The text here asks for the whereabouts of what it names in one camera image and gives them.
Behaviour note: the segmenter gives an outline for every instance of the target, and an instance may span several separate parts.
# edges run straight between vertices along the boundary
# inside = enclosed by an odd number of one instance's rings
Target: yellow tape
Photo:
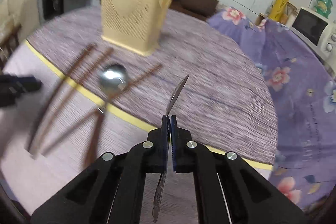
[[[26,43],[26,45],[28,46],[28,48],[46,65],[48,66],[48,68],[50,68],[58,77],[64,77],[64,74],[58,69],[56,68],[48,59],[46,59],[42,54],[40,54],[37,50],[34,49],[34,47],[32,45],[29,44],[29,42],[27,40],[24,41]],[[74,87],[76,85],[76,82],[73,81],[71,78],[68,78],[66,80],[66,82]],[[89,100],[91,100],[92,102],[94,102],[97,105],[102,105],[103,104],[103,100],[102,98],[98,97],[97,95],[93,94],[91,91],[87,90],[86,88],[79,86],[76,89],[78,92],[80,92],[81,94],[83,94],[86,98],[88,98]],[[120,119],[129,122],[130,124],[146,131],[149,132],[151,130],[156,129],[156,127],[154,127],[153,125],[146,123],[134,116],[132,116],[131,114],[117,108],[114,105],[108,104],[107,107],[108,111],[114,115],[116,115],[117,117],[119,117]],[[215,153],[218,154],[225,154],[224,151],[219,150],[217,148],[214,148],[212,146],[206,145],[206,147]],[[261,162],[257,162],[257,161],[253,161],[253,160],[248,160],[248,159],[244,159],[249,165],[251,165],[254,168],[260,168],[260,169],[264,169],[264,170],[272,170],[272,165],[269,164],[264,164]]]

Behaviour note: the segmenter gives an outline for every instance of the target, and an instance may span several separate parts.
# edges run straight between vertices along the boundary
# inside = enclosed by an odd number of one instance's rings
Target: metal bolt
[[[144,148],[151,148],[153,146],[153,143],[150,141],[146,141],[142,144]]]
[[[187,142],[187,147],[189,148],[195,148],[197,146],[197,143],[194,141]]]
[[[103,155],[103,160],[109,161],[113,159],[113,154],[112,153],[105,153]]]
[[[229,160],[235,160],[237,158],[237,154],[234,152],[226,153],[226,156]]]

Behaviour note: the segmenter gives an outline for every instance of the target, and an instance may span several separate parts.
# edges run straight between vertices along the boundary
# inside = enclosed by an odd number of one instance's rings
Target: white microwave
[[[324,61],[336,51],[336,24],[313,10],[301,7],[290,30]]]

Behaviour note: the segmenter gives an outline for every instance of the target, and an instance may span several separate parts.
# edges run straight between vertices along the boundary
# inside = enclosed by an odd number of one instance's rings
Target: wicker basket
[[[102,38],[140,55],[150,55],[171,0],[101,0]]]

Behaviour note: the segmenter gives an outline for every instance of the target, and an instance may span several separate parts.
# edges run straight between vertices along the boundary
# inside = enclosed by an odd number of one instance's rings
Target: table
[[[79,128],[48,157],[39,155],[33,160],[24,147],[37,110],[48,98],[58,75],[88,43],[97,42],[98,51],[85,60],[74,78],[100,52],[111,46],[100,35],[99,7],[76,10],[36,30],[28,37],[30,45],[20,46],[6,66],[8,73],[32,73],[44,83],[40,93],[25,96],[16,108],[0,113],[0,124],[4,129],[0,133],[0,158],[6,146],[0,167],[29,213],[81,171],[93,121]],[[195,141],[271,164],[277,145],[277,119],[272,99],[263,77],[236,43],[205,22],[170,10],[162,28],[160,45],[160,49],[149,57],[113,46],[115,52],[106,64],[125,65],[131,78],[157,62],[163,63],[164,67],[114,102],[123,114],[119,115],[116,108],[114,114],[108,114],[98,154],[106,151],[124,153],[145,140],[149,128],[161,125],[170,94],[189,73],[189,80],[171,112],[177,115],[179,127],[190,130]],[[71,121],[96,107],[89,98],[96,98],[93,94],[103,96],[96,84],[97,74],[95,71],[84,83],[88,91],[77,93],[68,104],[49,133],[46,144]],[[147,176],[142,223],[151,221],[152,198],[158,178],[156,174]],[[158,223],[167,221],[197,223],[192,175],[173,175],[171,168]]]

